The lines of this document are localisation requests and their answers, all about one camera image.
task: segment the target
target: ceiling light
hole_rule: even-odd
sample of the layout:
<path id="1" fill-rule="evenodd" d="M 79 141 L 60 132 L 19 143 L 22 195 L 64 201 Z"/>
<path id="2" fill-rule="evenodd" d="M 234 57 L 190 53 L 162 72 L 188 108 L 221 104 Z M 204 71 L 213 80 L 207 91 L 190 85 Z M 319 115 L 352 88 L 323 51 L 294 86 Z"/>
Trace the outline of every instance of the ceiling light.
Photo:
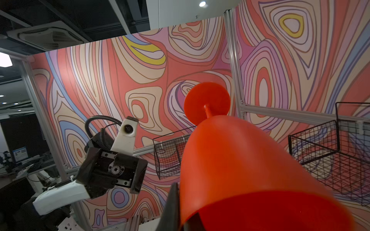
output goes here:
<path id="1" fill-rule="evenodd" d="M 13 66 L 10 56 L 0 52 L 0 67 L 10 67 Z"/>

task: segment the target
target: abstract wavy mural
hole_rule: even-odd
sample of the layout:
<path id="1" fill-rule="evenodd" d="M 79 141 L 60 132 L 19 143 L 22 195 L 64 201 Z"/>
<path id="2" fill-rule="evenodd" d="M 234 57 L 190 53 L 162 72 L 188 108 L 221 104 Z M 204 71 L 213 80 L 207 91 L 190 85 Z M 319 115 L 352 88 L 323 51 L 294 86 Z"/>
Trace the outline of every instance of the abstract wavy mural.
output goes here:
<path id="1" fill-rule="evenodd" d="M 335 102 L 370 101 L 368 0 L 242 0 L 234 17 L 245 103 L 335 113 Z M 338 108 L 370 118 L 364 105 Z M 289 134 L 304 123 L 246 113 L 288 151 Z M 370 230 L 370 210 L 345 196 L 357 222 Z"/>
<path id="2" fill-rule="evenodd" d="M 229 63 L 223 18 L 217 17 L 37 54 L 31 65 L 63 148 L 62 159 L 74 167 L 84 161 L 84 122 L 91 116 L 139 119 L 135 148 L 140 148 L 151 145 L 155 137 L 193 126 L 183 107 L 198 83 L 221 84 L 233 102 Z M 91 130 L 96 133 L 106 125 L 95 120 Z M 108 133 L 115 137 L 117 130 L 110 126 Z M 93 228 L 136 214 L 151 219 L 162 213 L 169 187 L 179 178 L 159 180 L 153 155 L 141 157 L 149 164 L 139 195 L 116 187 L 83 201 Z"/>

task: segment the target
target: black wire basket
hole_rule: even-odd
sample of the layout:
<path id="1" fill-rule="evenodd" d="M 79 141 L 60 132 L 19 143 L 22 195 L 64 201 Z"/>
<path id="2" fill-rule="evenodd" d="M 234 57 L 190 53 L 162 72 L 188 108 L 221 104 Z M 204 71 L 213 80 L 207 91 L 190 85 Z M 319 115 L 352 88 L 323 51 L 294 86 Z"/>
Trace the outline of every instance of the black wire basket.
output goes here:
<path id="1" fill-rule="evenodd" d="M 174 139 L 162 142 L 157 141 L 161 137 L 167 135 L 159 136 L 153 139 L 155 171 L 157 172 L 159 179 L 164 179 L 170 176 L 178 176 L 180 174 L 182 153 L 184 152 L 185 145 L 188 142 L 189 136 L 194 128 L 195 126 L 167 134 L 181 134 L 181 131 L 184 130 L 189 132 L 189 134 L 182 135 Z"/>
<path id="2" fill-rule="evenodd" d="M 339 103 L 347 102 L 336 103 L 337 120 L 289 135 L 289 153 L 314 178 L 370 208 L 370 119 L 339 119 Z"/>

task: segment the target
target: gear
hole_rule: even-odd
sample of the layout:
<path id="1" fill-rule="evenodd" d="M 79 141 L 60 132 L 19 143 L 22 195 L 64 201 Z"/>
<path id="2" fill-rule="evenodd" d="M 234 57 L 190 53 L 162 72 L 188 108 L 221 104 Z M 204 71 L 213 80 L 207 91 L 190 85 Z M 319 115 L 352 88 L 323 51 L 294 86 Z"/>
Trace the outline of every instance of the gear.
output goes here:
<path id="1" fill-rule="evenodd" d="M 108 172 L 112 173 L 113 175 L 121 175 L 124 170 L 125 170 L 124 166 L 114 165 L 114 161 L 112 161 L 108 167 Z"/>

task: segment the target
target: ceiling air conditioner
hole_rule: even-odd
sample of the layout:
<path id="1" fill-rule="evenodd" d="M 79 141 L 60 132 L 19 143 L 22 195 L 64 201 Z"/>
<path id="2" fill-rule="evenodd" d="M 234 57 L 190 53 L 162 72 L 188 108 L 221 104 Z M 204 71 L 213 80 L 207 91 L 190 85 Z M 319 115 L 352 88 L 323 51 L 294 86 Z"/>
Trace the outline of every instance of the ceiling air conditioner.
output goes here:
<path id="1" fill-rule="evenodd" d="M 44 51 L 87 43 L 62 21 L 7 32 L 8 36 Z"/>

